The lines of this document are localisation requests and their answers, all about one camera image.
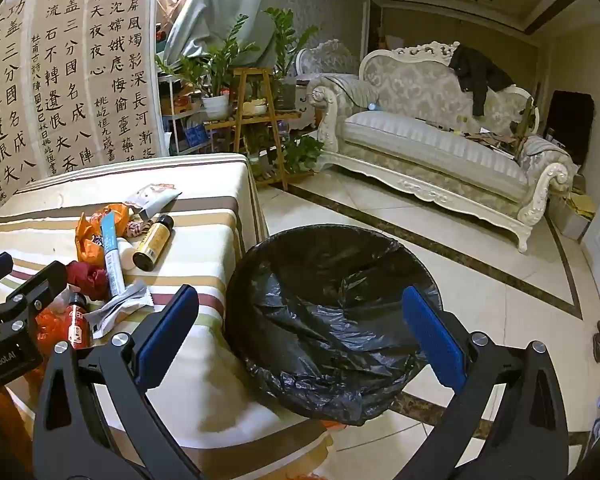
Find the teal white tube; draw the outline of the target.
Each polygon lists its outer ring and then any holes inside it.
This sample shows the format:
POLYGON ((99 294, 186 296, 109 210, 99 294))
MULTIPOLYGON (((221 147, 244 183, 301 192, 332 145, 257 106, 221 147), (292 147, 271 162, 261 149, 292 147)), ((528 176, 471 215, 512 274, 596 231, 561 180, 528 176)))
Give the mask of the teal white tube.
POLYGON ((116 226, 114 225, 114 212, 109 211, 100 222, 102 231, 102 244, 105 251, 105 266, 111 296, 119 296, 125 291, 124 278, 121 267, 120 252, 116 226))

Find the small leafy floor plant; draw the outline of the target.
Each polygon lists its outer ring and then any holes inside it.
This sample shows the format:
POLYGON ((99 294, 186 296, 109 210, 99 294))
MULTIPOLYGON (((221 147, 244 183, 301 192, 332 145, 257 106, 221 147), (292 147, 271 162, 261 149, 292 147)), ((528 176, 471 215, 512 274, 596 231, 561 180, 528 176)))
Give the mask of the small leafy floor plant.
POLYGON ((290 174, 312 170, 320 158, 324 143, 314 136, 294 134, 283 145, 284 165, 290 174))

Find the calligraphy wall scroll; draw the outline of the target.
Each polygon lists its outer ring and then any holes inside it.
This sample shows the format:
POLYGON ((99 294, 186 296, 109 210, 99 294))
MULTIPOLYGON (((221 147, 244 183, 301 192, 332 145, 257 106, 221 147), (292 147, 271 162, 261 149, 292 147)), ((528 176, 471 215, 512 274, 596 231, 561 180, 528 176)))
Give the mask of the calligraphy wall scroll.
POLYGON ((0 4, 0 208, 27 184, 162 157, 156 0, 0 4))

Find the tall green plant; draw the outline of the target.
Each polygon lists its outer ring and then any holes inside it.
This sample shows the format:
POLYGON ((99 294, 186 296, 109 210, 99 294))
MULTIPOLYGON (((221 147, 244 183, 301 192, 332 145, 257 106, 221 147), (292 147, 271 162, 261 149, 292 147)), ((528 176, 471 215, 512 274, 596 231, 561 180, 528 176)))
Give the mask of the tall green plant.
POLYGON ((296 83, 289 75, 291 66, 298 53, 320 30, 310 25, 302 32, 294 27, 294 11, 270 6, 264 13, 274 25, 273 40, 275 64, 273 70, 273 91, 276 110, 294 110, 296 108, 296 83))

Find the potted plant white pot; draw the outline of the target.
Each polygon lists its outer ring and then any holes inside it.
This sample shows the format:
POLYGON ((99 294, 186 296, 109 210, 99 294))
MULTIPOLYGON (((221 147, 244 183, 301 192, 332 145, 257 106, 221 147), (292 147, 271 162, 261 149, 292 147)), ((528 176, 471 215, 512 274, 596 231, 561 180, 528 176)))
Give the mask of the potted plant white pot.
POLYGON ((182 55, 174 65, 166 64, 158 55, 155 56, 161 73, 180 78, 201 92, 202 106, 210 120, 230 117, 230 95, 227 93, 230 70, 243 54, 260 50, 255 42, 239 39, 246 21, 248 15, 238 14, 225 39, 218 46, 211 46, 207 53, 182 55))

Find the black television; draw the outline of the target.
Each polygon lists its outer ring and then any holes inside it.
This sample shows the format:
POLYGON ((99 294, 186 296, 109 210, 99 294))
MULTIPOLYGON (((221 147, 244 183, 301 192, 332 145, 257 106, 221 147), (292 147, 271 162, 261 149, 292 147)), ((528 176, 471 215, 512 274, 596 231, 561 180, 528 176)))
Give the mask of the black television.
POLYGON ((588 93, 555 90, 545 123, 544 136, 557 141, 582 166, 595 115, 595 104, 588 93))

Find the white snack wrapper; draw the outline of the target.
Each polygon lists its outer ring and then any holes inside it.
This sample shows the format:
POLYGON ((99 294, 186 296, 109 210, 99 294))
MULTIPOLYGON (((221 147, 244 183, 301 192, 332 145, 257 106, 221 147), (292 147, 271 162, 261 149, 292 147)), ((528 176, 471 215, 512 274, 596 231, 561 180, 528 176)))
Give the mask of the white snack wrapper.
POLYGON ((92 338, 102 339, 120 322, 146 307, 153 311, 154 302, 148 286, 141 278, 137 278, 121 294, 112 297, 106 304, 85 315, 92 338))

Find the black lined trash bin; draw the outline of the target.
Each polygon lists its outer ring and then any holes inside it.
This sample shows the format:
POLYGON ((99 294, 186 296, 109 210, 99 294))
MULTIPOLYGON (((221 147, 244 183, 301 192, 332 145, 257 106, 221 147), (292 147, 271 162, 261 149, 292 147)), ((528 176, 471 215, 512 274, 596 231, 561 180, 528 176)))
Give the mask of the black lined trash bin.
POLYGON ((426 266, 392 237, 342 224, 278 232, 230 278, 225 339, 284 408, 362 426, 427 364, 403 319, 407 287, 442 309, 426 266))

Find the red plastic bag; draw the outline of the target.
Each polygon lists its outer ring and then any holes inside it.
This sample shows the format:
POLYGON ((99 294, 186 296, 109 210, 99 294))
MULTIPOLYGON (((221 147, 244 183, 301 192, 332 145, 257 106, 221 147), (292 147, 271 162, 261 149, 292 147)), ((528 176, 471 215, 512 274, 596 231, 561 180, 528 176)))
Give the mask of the red plastic bag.
POLYGON ((41 353, 43 361, 34 371, 39 378, 42 378, 48 360, 54 352, 55 344, 67 337, 66 316, 47 307, 38 314, 35 321, 36 348, 41 353))

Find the red bottle black cap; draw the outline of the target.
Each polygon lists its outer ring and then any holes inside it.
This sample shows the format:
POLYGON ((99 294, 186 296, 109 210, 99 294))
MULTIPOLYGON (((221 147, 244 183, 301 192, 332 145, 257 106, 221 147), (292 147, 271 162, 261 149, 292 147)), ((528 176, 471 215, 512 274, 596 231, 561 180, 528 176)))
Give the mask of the red bottle black cap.
POLYGON ((65 310, 65 329, 69 344, 75 349, 91 347, 91 329, 88 324, 86 298, 80 292, 72 292, 65 310))

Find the small white yogurt bottle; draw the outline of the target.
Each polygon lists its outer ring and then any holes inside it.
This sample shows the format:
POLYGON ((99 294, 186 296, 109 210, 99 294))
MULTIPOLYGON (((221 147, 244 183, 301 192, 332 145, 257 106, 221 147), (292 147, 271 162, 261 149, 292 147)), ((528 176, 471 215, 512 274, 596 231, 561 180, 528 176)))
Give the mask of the small white yogurt bottle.
POLYGON ((118 237, 117 243, 122 270, 125 272, 132 271, 135 268, 133 261, 135 249, 133 245, 124 237, 118 237))

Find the gold black bottle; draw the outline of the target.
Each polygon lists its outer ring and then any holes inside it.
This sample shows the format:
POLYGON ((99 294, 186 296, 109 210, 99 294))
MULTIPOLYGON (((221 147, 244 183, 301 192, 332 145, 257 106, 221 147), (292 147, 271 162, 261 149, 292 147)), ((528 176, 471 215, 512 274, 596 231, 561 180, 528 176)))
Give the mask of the gold black bottle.
POLYGON ((144 272, 151 271, 168 244, 173 228, 173 218, 168 214, 160 214, 135 249, 132 257, 134 266, 144 272))

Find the orange plastic bag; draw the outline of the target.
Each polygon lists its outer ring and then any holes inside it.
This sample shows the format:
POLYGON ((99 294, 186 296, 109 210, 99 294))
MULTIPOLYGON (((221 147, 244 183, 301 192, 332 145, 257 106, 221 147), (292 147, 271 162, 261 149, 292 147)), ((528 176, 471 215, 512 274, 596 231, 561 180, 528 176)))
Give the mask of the orange plastic bag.
POLYGON ((88 263, 98 268, 105 266, 104 245, 99 243, 96 237, 102 235, 100 222, 110 212, 114 214, 114 229, 116 230, 117 237, 122 237, 125 233, 130 220, 129 207, 125 204, 107 205, 96 210, 89 217, 81 214, 81 218, 76 225, 76 232, 74 233, 76 255, 79 262, 88 263))

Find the striped tablecloth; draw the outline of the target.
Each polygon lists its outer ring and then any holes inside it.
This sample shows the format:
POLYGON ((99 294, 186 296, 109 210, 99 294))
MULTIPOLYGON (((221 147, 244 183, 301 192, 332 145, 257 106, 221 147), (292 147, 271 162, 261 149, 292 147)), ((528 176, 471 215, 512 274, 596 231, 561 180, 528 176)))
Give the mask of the striped tablecloth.
POLYGON ((240 155, 119 162, 27 185, 0 207, 0 253, 14 259, 0 299, 43 266, 76 258, 74 229, 103 206, 170 185, 174 230, 154 270, 132 270, 156 309, 190 285, 200 301, 166 377, 148 393, 183 451, 210 479, 331 479, 336 448, 322 422, 257 392, 223 336, 225 291, 237 263, 268 234, 256 184, 240 155))

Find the dark red cloth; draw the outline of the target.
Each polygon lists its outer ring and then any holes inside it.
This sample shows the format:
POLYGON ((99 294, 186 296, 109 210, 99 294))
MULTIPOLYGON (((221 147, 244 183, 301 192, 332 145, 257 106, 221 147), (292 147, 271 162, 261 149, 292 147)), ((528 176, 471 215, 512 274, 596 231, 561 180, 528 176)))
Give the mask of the dark red cloth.
POLYGON ((67 283, 91 300, 109 298, 108 276, 104 269, 91 263, 73 261, 67 266, 67 283))

